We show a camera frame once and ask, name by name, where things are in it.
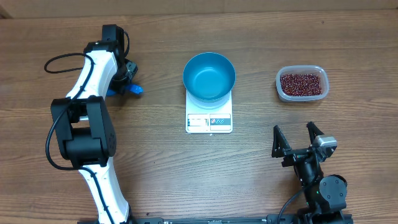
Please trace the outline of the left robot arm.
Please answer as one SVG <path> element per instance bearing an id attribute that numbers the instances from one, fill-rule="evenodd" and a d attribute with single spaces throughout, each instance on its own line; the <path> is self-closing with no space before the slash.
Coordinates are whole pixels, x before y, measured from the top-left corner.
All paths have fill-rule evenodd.
<path id="1" fill-rule="evenodd" d="M 47 160 L 64 170 L 50 155 L 50 140 L 56 136 L 62 157 L 71 162 L 68 170 L 77 170 L 90 189 L 98 210 L 96 223 L 133 222 L 114 169 L 117 139 L 105 104 L 107 95 L 143 92 L 132 84 L 138 67 L 126 58 L 128 52 L 127 32 L 116 24 L 104 25 L 101 40 L 88 43 L 80 54 L 85 63 L 75 86 L 50 106 L 53 124 L 45 142 Z"/>

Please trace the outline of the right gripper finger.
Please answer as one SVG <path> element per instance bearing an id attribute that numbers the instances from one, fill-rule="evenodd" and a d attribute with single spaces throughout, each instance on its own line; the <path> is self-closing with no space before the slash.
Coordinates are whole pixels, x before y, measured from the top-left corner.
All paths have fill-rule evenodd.
<path id="1" fill-rule="evenodd" d="M 285 157 L 292 154 L 292 148 L 288 144 L 283 132 L 278 125 L 273 128 L 272 157 Z"/>
<path id="2" fill-rule="evenodd" d="M 324 133 L 312 121 L 307 123 L 307 129 L 308 129 L 308 134 L 310 136 L 311 144 L 313 144 L 313 142 L 317 136 L 324 135 Z"/>

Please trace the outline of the blue plastic measuring scoop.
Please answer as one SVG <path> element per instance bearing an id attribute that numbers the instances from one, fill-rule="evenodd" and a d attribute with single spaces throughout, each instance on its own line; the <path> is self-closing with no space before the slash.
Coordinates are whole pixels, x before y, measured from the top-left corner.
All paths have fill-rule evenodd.
<path id="1" fill-rule="evenodd" d="M 106 92 L 106 96 L 115 96 L 115 95 L 123 95 L 126 92 L 133 93 L 135 95 L 141 95 L 144 92 L 143 87 L 136 85 L 136 84 L 129 84 L 125 87 L 121 88 L 119 91 L 115 91 L 112 89 L 108 89 Z"/>

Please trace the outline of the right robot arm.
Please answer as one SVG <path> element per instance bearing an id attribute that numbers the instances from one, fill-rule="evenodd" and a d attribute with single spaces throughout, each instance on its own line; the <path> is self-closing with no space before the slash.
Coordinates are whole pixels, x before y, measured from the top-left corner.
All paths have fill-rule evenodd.
<path id="1" fill-rule="evenodd" d="M 272 157 L 283 158 L 283 167 L 293 167 L 301 189 L 293 195 L 277 215 L 268 215 L 268 223 L 353 223 L 351 214 L 344 214 L 346 208 L 347 181 L 340 175 L 324 176 L 320 164 L 335 152 L 338 143 L 331 136 L 320 131 L 313 122 L 307 123 L 310 145 L 293 150 L 278 126 L 273 128 Z M 285 214 L 285 209 L 300 194 L 307 206 L 295 214 Z"/>

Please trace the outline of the red adzuki beans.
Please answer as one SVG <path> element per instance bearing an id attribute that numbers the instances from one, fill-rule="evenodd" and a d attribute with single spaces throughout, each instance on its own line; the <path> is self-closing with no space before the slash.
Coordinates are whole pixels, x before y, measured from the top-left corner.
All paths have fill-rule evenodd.
<path id="1" fill-rule="evenodd" d="M 280 85 L 288 96 L 315 96 L 322 93 L 320 77 L 314 73 L 282 75 Z"/>

